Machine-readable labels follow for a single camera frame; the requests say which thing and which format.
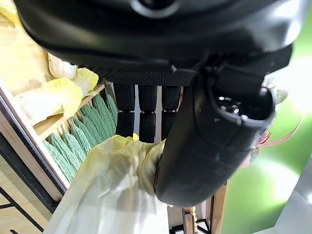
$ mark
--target wooden shelf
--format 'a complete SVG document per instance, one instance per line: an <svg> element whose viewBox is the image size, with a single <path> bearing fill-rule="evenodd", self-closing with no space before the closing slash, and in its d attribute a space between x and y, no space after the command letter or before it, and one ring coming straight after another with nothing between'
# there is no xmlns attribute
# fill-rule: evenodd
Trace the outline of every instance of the wooden shelf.
<svg viewBox="0 0 312 234"><path fill-rule="evenodd" d="M99 84L94 88L94 91L99 93L101 90L105 88L104 84ZM79 109L87 104L93 96L87 96L85 97L79 106ZM38 134L40 140L46 139L51 133L53 133L58 127L61 126L64 122L68 120L68 117L65 117L63 114L50 116L46 120L41 121L34 125L34 129L36 133Z"/></svg>

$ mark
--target green background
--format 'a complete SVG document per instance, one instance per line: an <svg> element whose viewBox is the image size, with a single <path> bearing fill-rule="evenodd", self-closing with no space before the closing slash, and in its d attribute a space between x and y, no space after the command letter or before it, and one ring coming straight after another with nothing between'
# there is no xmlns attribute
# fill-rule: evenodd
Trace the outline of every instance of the green background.
<svg viewBox="0 0 312 234"><path fill-rule="evenodd" d="M303 58L312 59L311 45L310 7L304 28L295 41L291 64ZM305 74L306 79L312 80L312 72L309 70L298 69L298 76L302 76L301 73ZM296 104L287 98L271 128L271 140L280 139L291 132L302 115ZM248 168L239 170L231 177L222 234L252 234L274 226L311 152L312 114L307 114L298 131L289 140L276 146L262 147L259 156Z"/></svg>

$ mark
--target wooden frame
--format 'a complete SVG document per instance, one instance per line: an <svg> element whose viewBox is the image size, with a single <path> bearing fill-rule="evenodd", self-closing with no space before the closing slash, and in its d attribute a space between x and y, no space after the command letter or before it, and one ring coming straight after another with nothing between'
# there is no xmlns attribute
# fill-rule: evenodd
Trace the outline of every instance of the wooden frame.
<svg viewBox="0 0 312 234"><path fill-rule="evenodd" d="M212 227L212 234L221 234L222 221L223 221L223 211L226 200L226 193L228 189L227 182L226 185L223 185L215 194L214 201L212 203L212 197L206 200L206 221L210 227Z"/></svg>

